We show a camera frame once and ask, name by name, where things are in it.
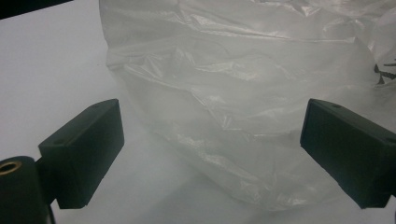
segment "black clamp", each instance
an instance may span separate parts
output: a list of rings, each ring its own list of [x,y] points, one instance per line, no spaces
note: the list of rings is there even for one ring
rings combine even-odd
[[[61,209],[88,204],[124,144],[117,99],[91,105],[38,147],[42,157],[0,161],[0,223],[55,223]]]

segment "plastic wrinkle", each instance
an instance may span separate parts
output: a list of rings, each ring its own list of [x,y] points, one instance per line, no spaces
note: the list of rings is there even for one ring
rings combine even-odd
[[[374,71],[396,73],[396,1],[100,7],[107,65],[129,93],[131,116],[237,199],[286,210],[344,194],[300,148],[310,98],[396,132],[396,79],[376,85]]]

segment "black plastic part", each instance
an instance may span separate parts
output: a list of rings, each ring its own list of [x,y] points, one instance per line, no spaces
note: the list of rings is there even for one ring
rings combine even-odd
[[[30,157],[0,161],[0,223],[54,223]]]
[[[396,134],[336,104],[311,99],[301,146],[361,208],[396,189]]]
[[[61,209],[88,204],[124,144],[117,99],[91,105],[39,145],[46,201]]]

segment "black plastic bracket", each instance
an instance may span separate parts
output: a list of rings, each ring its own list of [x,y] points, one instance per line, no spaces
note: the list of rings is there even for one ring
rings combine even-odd
[[[396,134],[330,102],[311,99],[301,146],[361,208],[396,193]]]
[[[54,223],[61,209],[88,204],[124,144],[117,99],[91,105],[38,147],[42,157],[0,161],[0,223]]]

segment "white table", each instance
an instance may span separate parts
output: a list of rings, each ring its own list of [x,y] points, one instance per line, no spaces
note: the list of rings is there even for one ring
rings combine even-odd
[[[76,0],[0,21],[0,160],[40,157],[37,145],[87,106],[119,98],[126,144],[90,204],[58,223],[393,223],[385,209],[333,203],[265,212],[239,202],[149,141],[106,68],[98,1]]]

